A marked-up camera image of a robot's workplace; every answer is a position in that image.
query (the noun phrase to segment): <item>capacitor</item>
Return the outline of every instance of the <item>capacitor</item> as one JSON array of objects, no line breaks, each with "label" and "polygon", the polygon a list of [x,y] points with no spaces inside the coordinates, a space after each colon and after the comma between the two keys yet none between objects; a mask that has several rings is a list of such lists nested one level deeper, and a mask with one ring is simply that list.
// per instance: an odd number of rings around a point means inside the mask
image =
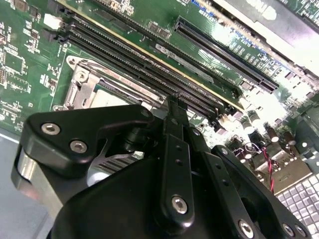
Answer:
[{"label": "capacitor", "polygon": [[249,119],[254,127],[258,127],[258,126],[262,125],[262,122],[257,114],[252,114],[249,117]]},{"label": "capacitor", "polygon": [[251,159],[253,157],[253,155],[248,152],[246,149],[244,149],[244,151],[242,151],[239,155],[238,155],[238,159],[240,160],[241,163],[245,163],[246,159]]},{"label": "capacitor", "polygon": [[244,131],[246,134],[251,134],[254,132],[254,127],[251,125],[249,120],[246,120],[241,123],[243,125]]},{"label": "capacitor", "polygon": [[284,132],[284,138],[288,145],[296,145],[295,138],[289,131]]},{"label": "capacitor", "polygon": [[277,136],[274,128],[271,128],[271,127],[267,128],[267,134],[268,134],[271,142],[273,142],[273,143],[278,142],[279,137]]}]

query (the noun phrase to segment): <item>dimm slot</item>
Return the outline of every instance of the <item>dimm slot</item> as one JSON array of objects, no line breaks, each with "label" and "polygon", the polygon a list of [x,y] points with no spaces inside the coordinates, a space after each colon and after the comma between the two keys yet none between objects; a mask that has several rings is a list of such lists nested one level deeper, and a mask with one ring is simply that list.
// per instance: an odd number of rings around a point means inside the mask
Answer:
[{"label": "dimm slot", "polygon": [[187,20],[179,17],[175,25],[175,32],[188,39],[192,44],[206,51],[227,67],[243,76],[252,85],[258,86],[266,92],[272,93],[279,85],[266,74],[251,66],[222,44],[209,37]]},{"label": "dimm slot", "polygon": [[147,66],[148,69],[151,71],[151,74],[155,75],[158,78],[165,75],[166,79],[168,79],[174,85],[174,87],[176,87],[177,89],[181,89],[182,92],[191,94],[191,96],[195,99],[199,99],[203,106],[207,105],[207,108],[214,108],[218,109],[220,113],[223,112],[223,105],[217,104],[213,101],[207,101],[207,92],[203,90],[198,92],[198,87],[194,86],[193,83],[188,82],[187,84],[183,80],[179,79],[177,74],[172,73],[170,69],[165,68],[160,63],[154,63],[153,61],[149,62],[148,56],[138,53],[136,50],[133,51],[132,49],[125,46],[123,42],[120,42],[118,40],[114,41],[110,38],[110,36],[102,34],[95,29],[90,28],[88,25],[79,22],[74,22],[72,23],[72,25],[73,27],[71,31],[73,31],[74,33],[79,34],[83,38],[89,39],[91,41],[93,41],[93,37],[95,41],[99,42],[99,44],[112,48],[110,52],[113,52],[114,55],[117,54],[119,58],[121,58],[122,55],[125,55],[127,59],[130,59],[135,65],[138,65],[140,68],[145,68]]},{"label": "dimm slot", "polygon": [[[143,83],[150,87],[161,89],[161,92],[164,95],[180,93],[180,91],[174,89],[174,87],[170,87],[168,84],[165,84],[164,79],[159,79],[152,74],[148,74],[144,69],[139,69],[138,67],[129,64],[124,59],[120,60],[116,56],[110,54],[109,49],[102,48],[101,46],[96,45],[95,43],[88,41],[87,39],[81,38],[81,36],[71,33],[67,36],[58,36],[58,41],[60,43],[70,42],[78,46],[79,48],[87,51],[92,56],[95,56],[102,61],[112,63],[115,68],[120,68],[125,74],[128,74],[133,78],[140,79]],[[197,112],[201,116],[209,117],[215,113],[203,107],[201,103],[199,103],[196,99],[185,93],[179,94],[179,97],[182,101],[189,105],[190,110]]]}]

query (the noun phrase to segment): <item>pcie slot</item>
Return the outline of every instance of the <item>pcie slot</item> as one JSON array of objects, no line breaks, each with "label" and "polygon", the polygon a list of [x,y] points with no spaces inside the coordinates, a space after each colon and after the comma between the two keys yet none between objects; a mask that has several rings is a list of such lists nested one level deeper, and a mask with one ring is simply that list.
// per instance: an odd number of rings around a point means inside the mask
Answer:
[{"label": "pcie slot", "polygon": [[207,92],[203,90],[198,92],[198,86],[196,86],[194,83],[186,83],[185,81],[180,79],[176,73],[166,68],[163,64],[159,62],[155,63],[153,60],[150,60],[147,55],[128,48],[125,43],[119,40],[115,41],[111,39],[110,36],[102,34],[82,22],[74,22],[71,31],[81,35],[85,39],[90,39],[91,41],[91,38],[94,38],[94,40],[98,41],[99,44],[111,48],[110,52],[112,52],[114,55],[118,55],[119,58],[121,58],[122,56],[126,56],[127,59],[130,59],[136,66],[139,66],[141,68],[145,68],[145,66],[147,66],[149,72],[159,79],[165,76],[165,78],[170,81],[174,88],[179,88],[181,89],[181,92],[189,93],[194,99],[198,99],[199,101],[201,101],[201,104],[203,106],[206,106],[208,109],[217,108],[220,113],[223,111],[222,105],[207,100]]},{"label": "pcie slot", "polygon": [[235,53],[206,35],[187,20],[179,17],[175,25],[175,32],[243,76],[252,85],[258,86],[269,93],[272,93],[279,87],[276,82],[271,80],[263,72],[242,60]]},{"label": "pcie slot", "polygon": [[111,48],[101,45],[94,39],[85,39],[80,35],[70,33],[67,36],[59,36],[58,41],[60,41],[60,43],[70,42],[71,44],[78,46],[80,49],[85,50],[92,56],[95,56],[102,61],[111,63],[115,68],[121,68],[123,73],[133,78],[140,79],[143,83],[154,89],[159,89],[159,91],[164,95],[180,93],[180,98],[189,105],[189,108],[201,116],[209,117],[215,114],[214,110],[203,107],[201,103],[196,100],[196,98],[184,93],[178,88],[169,85],[167,83],[168,80],[164,77],[154,76],[152,73],[148,72],[146,68],[137,67],[124,56],[121,58],[117,57],[113,54],[113,50]]},{"label": "pcie slot", "polygon": [[240,90],[238,87],[236,87],[233,82],[229,81],[228,79],[219,76],[212,72],[209,68],[207,68],[204,64],[196,60],[195,58],[187,55],[186,53],[180,51],[177,49],[175,46],[173,46],[170,43],[164,42],[163,40],[159,39],[153,32],[149,31],[148,29],[144,28],[140,24],[134,22],[130,18],[126,17],[125,15],[114,11],[113,9],[110,8],[109,5],[107,5],[103,0],[92,0],[95,2],[100,9],[104,10],[105,12],[109,13],[119,21],[125,23],[127,26],[130,28],[134,29],[135,31],[141,33],[142,35],[146,36],[148,39],[152,40],[153,42],[156,42],[162,46],[164,46],[166,49],[169,49],[172,51],[174,54],[176,54],[178,57],[184,59],[191,65],[195,66],[198,70],[204,72],[205,74],[209,75],[212,77],[215,81],[221,82],[223,85],[226,85],[227,87],[231,88],[233,92],[236,92],[237,96],[240,96]]}]

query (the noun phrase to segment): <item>black memory slot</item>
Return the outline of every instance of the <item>black memory slot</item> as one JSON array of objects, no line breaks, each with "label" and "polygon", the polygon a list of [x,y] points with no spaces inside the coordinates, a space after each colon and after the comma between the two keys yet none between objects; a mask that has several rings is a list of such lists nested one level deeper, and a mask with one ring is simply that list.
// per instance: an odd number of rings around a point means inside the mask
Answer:
[{"label": "black memory slot", "polygon": [[218,59],[239,75],[243,76],[252,85],[258,86],[269,93],[272,93],[279,87],[276,82],[262,71],[251,66],[227,47],[224,47],[182,17],[179,17],[177,20],[175,32]]},{"label": "black memory slot", "polygon": [[188,83],[187,85],[182,80],[179,80],[176,74],[172,74],[170,70],[163,65],[160,65],[156,62],[157,65],[161,66],[164,70],[160,70],[158,66],[154,66],[148,60],[148,56],[138,53],[136,50],[129,49],[127,46],[123,45],[124,43],[121,41],[116,40],[114,42],[109,36],[105,34],[101,34],[100,32],[95,31],[94,29],[88,28],[88,26],[80,24],[80,23],[73,23],[73,32],[76,34],[81,35],[84,39],[88,41],[95,42],[101,46],[101,48],[105,49],[108,48],[109,53],[112,53],[119,58],[123,56],[126,57],[126,61],[130,61],[131,64],[135,66],[139,66],[140,68],[144,68],[148,70],[149,74],[157,77],[158,79],[162,79],[163,82],[169,82],[172,87],[176,89],[180,89],[181,92],[184,92],[193,99],[196,99],[197,102],[205,107],[206,109],[211,109],[211,112],[214,112],[216,108],[219,109],[219,112],[223,110],[221,105],[216,104],[213,101],[207,101],[207,98],[204,97],[202,94],[196,91],[195,86],[192,83]]},{"label": "black memory slot", "polygon": [[[85,50],[92,56],[97,57],[101,61],[108,62],[114,68],[120,68],[121,71],[130,77],[139,79],[142,83],[147,86],[159,89],[159,91],[164,95],[172,95],[176,93],[180,93],[179,90],[170,87],[168,84],[165,84],[164,79],[158,79],[151,74],[145,72],[144,69],[139,69],[138,67],[131,65],[128,61],[125,60],[124,57],[121,59],[109,53],[109,49],[101,48],[101,46],[96,45],[95,43],[88,41],[87,39],[83,39],[78,35],[73,33],[68,34],[67,36],[59,36],[58,41],[60,43],[70,42],[75,46],[78,46],[80,49]],[[189,109],[195,111],[199,115],[203,117],[209,117],[212,115],[210,111],[204,109],[198,102],[196,102],[192,97],[187,94],[181,93],[179,94],[180,99],[183,100],[187,105],[189,105]]]},{"label": "black memory slot", "polygon": [[[78,30],[81,30],[83,32],[90,32],[92,34],[95,34],[95,36],[97,38],[99,38],[101,41],[104,41],[105,37],[114,38],[113,36],[111,36],[110,34],[105,32],[104,29],[102,29],[102,28],[100,28],[98,26],[95,26],[95,28],[92,28],[90,26],[90,24],[88,24],[86,22],[86,20],[84,20],[82,17],[76,16],[75,20],[76,21],[73,24],[75,24],[75,26],[76,26],[76,28]],[[129,49],[130,50],[130,53],[129,53],[130,57],[132,56],[132,52],[136,52],[136,54],[139,54],[140,56],[144,57],[145,59],[149,59],[149,62],[150,61],[155,62],[155,60],[151,59],[148,55],[146,55],[146,54],[144,54],[144,53],[142,53],[140,51],[137,53],[137,50],[132,50],[132,48],[127,45],[127,43],[125,43],[124,41],[122,41],[120,39],[116,39],[116,43],[117,43],[116,45],[120,44],[122,48]],[[158,66],[160,66],[162,69],[164,69],[164,72],[166,74],[169,74],[167,76],[169,79],[172,78],[172,77],[175,78],[177,83],[184,84],[187,87],[188,90],[190,90],[189,88],[191,88],[192,92],[194,94],[196,94],[197,98],[201,98],[201,100],[203,100],[204,102],[206,102],[207,98],[208,98],[209,100],[212,101],[211,103],[214,103],[213,106],[216,107],[219,110],[219,112],[222,113],[224,111],[224,106],[227,105],[227,103],[222,103],[219,98],[216,98],[213,94],[211,94],[207,90],[198,87],[197,84],[195,84],[195,83],[193,83],[191,81],[187,81],[186,82],[184,77],[182,77],[180,74],[174,72],[170,68],[166,67],[161,62],[156,61],[155,63],[153,63],[152,68],[156,69],[156,72],[157,72],[158,71]]]},{"label": "black memory slot", "polygon": [[113,16],[115,19],[126,24],[131,29],[134,29],[135,31],[146,36],[148,39],[152,40],[153,42],[156,42],[156,43],[160,44],[161,46],[165,47],[166,49],[168,49],[169,51],[173,52],[176,56],[182,58],[186,62],[188,62],[191,65],[193,65],[194,67],[196,67],[198,70],[209,75],[215,81],[227,86],[233,92],[236,92],[237,95],[241,95],[241,91],[237,86],[235,86],[233,83],[231,83],[228,79],[225,79],[224,77],[215,74],[214,72],[211,71],[211,69],[206,67],[204,64],[202,64],[201,62],[199,62],[195,58],[189,56],[185,52],[180,51],[178,48],[176,48],[172,44],[159,39],[159,37],[156,36],[153,32],[151,32],[147,28],[143,27],[142,25],[138,24],[137,22],[133,21],[129,17],[121,14],[120,12],[114,11],[103,0],[92,0],[92,1],[95,2],[99,6],[99,10],[105,11],[107,13],[108,18],[106,18],[106,20],[110,19],[110,15]]}]

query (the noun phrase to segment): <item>bolt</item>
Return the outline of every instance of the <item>bolt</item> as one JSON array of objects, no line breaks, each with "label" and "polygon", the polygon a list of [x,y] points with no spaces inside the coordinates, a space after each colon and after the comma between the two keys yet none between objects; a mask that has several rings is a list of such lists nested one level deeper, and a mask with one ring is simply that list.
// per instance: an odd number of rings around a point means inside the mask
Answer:
[{"label": "bolt", "polygon": [[73,152],[85,153],[88,149],[88,146],[86,146],[85,142],[75,140],[70,143],[70,148]]},{"label": "bolt", "polygon": [[285,223],[283,223],[283,227],[285,229],[285,232],[287,232],[288,235],[290,235],[291,237],[295,236],[294,231]]},{"label": "bolt", "polygon": [[173,197],[171,200],[173,208],[180,214],[185,214],[187,212],[187,204],[181,197]]},{"label": "bolt", "polygon": [[85,74],[85,72],[83,71],[78,71],[76,73],[75,79],[79,82],[84,82],[86,80],[87,76]]},{"label": "bolt", "polygon": [[48,135],[57,135],[61,131],[60,127],[54,123],[44,123],[41,126],[41,130],[43,133],[46,133]]},{"label": "bolt", "polygon": [[226,148],[221,148],[221,152],[222,152],[223,154],[225,154],[225,155],[227,155],[227,154],[228,154],[228,151],[227,151],[227,149],[226,149]]},{"label": "bolt", "polygon": [[147,110],[142,110],[141,114],[144,115],[145,117],[149,117],[150,116],[150,114],[149,114],[149,112]]},{"label": "bolt", "polygon": [[254,237],[254,231],[251,226],[245,220],[239,220],[238,222],[240,230],[245,234],[249,239]]},{"label": "bolt", "polygon": [[197,136],[200,136],[200,132],[199,132],[197,129],[193,128],[193,132],[194,132],[194,134],[196,134]]},{"label": "bolt", "polygon": [[298,226],[297,224],[295,225],[297,231],[303,236],[303,237],[306,237],[307,234],[306,232],[304,231],[304,229],[302,229],[300,226]]},{"label": "bolt", "polygon": [[175,120],[175,119],[171,119],[171,122],[172,122],[173,124],[178,124],[177,120]]}]

